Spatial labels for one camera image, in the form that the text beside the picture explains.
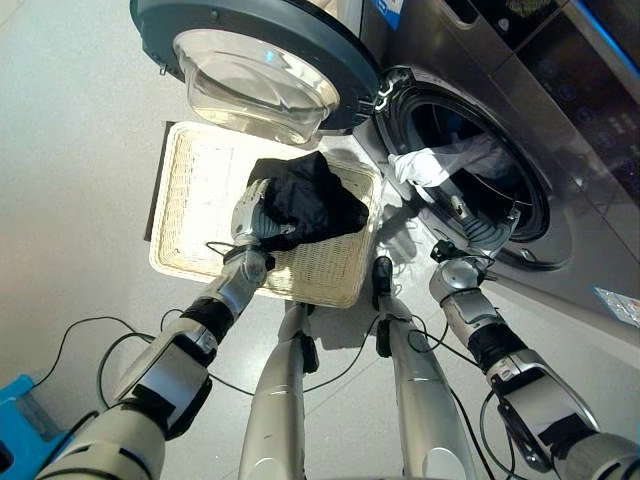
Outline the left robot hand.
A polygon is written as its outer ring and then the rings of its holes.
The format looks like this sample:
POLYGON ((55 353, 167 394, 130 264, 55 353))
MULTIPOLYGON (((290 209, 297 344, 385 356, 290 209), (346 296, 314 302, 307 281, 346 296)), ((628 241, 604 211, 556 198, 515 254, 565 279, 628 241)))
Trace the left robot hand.
POLYGON ((235 246, 259 245, 263 239, 294 230, 293 224, 279 224, 266 214, 265 197, 270 183, 268 179, 254 181, 236 202, 230 228, 235 246))

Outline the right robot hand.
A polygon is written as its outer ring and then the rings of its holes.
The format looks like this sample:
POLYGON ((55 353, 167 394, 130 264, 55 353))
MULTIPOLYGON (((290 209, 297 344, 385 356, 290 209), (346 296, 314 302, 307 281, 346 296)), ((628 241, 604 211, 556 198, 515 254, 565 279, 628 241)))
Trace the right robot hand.
POLYGON ((481 220, 456 195, 450 198, 450 202, 457 220, 462 226, 468 246, 483 255, 495 258, 507 239, 508 231, 505 227, 481 220))

